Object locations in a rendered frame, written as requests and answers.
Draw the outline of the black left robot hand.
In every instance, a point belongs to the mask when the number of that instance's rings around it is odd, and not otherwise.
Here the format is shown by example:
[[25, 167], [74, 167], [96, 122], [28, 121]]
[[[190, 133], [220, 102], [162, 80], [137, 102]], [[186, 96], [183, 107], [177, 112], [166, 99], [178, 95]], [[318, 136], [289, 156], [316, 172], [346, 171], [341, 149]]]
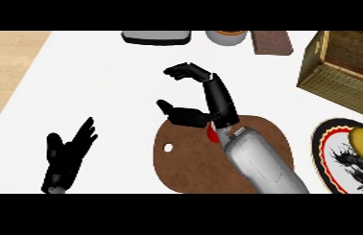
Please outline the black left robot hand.
[[62, 187], [68, 190], [74, 184], [81, 168], [82, 159], [91, 148], [97, 135], [94, 134], [93, 118], [81, 125], [74, 139], [63, 143], [57, 133], [47, 136], [47, 161], [41, 191], [48, 194], [50, 187]]

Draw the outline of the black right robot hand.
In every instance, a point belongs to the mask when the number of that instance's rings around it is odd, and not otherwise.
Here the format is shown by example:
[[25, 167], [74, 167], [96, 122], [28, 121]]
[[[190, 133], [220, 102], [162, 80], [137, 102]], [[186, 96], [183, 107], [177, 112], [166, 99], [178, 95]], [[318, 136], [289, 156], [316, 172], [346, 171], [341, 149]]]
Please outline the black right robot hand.
[[217, 129], [227, 128], [239, 122], [234, 102], [215, 73], [209, 73], [193, 63], [180, 63], [164, 70], [164, 73], [177, 81], [192, 78], [202, 83], [208, 113], [195, 108], [174, 107], [165, 100], [156, 104], [171, 124], [184, 127], [203, 128], [208, 122]]

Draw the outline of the brown wooden block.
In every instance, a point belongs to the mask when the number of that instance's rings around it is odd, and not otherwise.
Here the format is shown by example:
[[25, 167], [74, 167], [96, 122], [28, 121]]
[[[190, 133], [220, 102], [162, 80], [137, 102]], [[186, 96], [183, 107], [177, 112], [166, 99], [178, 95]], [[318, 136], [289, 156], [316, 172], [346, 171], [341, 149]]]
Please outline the brown wooden block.
[[256, 55], [289, 56], [293, 52], [285, 31], [252, 31], [252, 46]]

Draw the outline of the brown wooden cutting board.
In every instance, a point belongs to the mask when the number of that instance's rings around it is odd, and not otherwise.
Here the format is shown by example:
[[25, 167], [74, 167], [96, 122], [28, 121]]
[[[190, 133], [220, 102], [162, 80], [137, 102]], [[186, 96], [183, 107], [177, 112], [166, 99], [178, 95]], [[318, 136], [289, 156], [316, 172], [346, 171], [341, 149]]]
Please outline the brown wooden cutting board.
[[178, 193], [256, 194], [233, 167], [206, 128], [175, 126], [164, 121], [153, 146], [153, 166], [165, 187]]

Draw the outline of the yellow object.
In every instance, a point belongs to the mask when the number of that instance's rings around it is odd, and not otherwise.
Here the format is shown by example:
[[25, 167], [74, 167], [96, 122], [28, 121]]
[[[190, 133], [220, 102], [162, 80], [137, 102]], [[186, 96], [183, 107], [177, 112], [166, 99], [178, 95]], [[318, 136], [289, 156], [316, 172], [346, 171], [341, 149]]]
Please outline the yellow object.
[[363, 158], [363, 128], [352, 128], [348, 133], [348, 143], [357, 155]]

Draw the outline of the olive wicker basket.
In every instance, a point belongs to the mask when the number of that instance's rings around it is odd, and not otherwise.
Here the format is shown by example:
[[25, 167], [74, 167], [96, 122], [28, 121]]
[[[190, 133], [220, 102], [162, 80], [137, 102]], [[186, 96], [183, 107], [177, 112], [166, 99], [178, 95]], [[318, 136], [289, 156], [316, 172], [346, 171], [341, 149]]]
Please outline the olive wicker basket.
[[363, 31], [316, 33], [296, 86], [363, 114]]

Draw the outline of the grey and black appliance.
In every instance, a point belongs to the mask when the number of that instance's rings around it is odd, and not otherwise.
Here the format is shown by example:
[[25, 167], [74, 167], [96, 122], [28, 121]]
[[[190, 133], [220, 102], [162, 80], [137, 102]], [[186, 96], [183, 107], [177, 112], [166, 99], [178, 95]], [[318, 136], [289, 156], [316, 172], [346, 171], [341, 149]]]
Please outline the grey and black appliance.
[[122, 31], [125, 43], [140, 45], [184, 45], [190, 42], [190, 31]]

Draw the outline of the red can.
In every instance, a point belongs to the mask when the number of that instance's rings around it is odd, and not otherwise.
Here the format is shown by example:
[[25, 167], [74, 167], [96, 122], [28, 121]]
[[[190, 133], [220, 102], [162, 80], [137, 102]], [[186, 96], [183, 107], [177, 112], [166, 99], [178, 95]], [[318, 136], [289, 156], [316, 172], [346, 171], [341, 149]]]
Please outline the red can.
[[212, 122], [209, 122], [208, 124], [206, 137], [212, 143], [220, 143], [218, 134], [217, 134]]

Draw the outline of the grey pot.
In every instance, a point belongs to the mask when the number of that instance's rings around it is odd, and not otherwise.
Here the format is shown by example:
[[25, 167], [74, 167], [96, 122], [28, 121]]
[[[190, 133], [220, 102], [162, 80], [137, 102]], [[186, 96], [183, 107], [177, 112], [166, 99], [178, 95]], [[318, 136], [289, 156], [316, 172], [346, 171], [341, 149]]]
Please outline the grey pot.
[[246, 31], [206, 31], [208, 39], [221, 46], [236, 46], [245, 40]]

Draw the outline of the patterned plate with black rim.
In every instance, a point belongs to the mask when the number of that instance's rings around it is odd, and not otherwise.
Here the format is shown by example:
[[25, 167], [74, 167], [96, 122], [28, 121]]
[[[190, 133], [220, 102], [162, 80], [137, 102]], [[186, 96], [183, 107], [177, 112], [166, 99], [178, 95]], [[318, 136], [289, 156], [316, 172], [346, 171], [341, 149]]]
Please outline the patterned plate with black rim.
[[314, 169], [323, 185], [333, 194], [363, 194], [363, 149], [354, 149], [355, 139], [363, 143], [363, 123], [333, 118], [314, 129], [310, 152]]

